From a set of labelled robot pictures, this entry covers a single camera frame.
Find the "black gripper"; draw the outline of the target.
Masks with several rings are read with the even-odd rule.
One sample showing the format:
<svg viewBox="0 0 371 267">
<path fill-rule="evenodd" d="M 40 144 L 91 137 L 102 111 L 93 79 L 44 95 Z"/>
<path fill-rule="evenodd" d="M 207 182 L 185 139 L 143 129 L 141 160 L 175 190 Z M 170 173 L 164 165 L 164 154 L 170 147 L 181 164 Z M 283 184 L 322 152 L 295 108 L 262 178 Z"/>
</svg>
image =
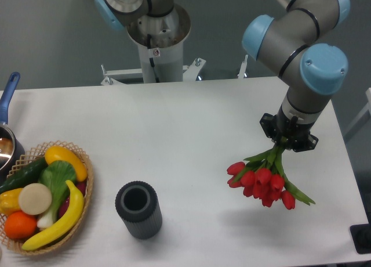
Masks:
<svg viewBox="0 0 371 267">
<path fill-rule="evenodd" d="M 311 134 L 312 124 L 300 124 L 299 118 L 287 118 L 284 113 L 271 115 L 264 113 L 260 125 L 267 138 L 271 139 L 274 146 L 286 150 L 309 151 L 314 150 L 318 138 Z"/>
</svg>

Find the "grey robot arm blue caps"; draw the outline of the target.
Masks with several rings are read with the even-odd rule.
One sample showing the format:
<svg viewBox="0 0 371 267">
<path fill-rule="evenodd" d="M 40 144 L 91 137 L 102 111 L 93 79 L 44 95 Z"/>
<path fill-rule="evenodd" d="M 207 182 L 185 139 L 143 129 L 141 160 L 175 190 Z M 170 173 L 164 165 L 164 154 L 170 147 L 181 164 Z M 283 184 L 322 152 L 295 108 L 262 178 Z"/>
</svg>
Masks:
<svg viewBox="0 0 371 267">
<path fill-rule="evenodd" d="M 295 152 L 312 150 L 318 139 L 311 128 L 348 73 L 344 52 L 318 40 L 347 18 L 350 0 L 277 1 L 286 15 L 258 16 L 242 38 L 247 54 L 288 86 L 277 114 L 263 115 L 260 124 L 274 143 Z"/>
</svg>

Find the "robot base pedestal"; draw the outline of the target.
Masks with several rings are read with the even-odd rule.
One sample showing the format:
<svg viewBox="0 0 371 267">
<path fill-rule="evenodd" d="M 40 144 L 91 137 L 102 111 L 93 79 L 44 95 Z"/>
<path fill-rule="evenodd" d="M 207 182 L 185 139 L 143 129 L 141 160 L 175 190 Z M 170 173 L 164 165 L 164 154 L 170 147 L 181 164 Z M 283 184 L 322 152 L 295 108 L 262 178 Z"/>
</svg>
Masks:
<svg viewBox="0 0 371 267">
<path fill-rule="evenodd" d="M 183 43 L 191 20 L 174 0 L 94 0 L 103 20 L 114 30 L 126 30 L 137 45 L 141 68 L 156 63 L 183 65 Z"/>
</svg>

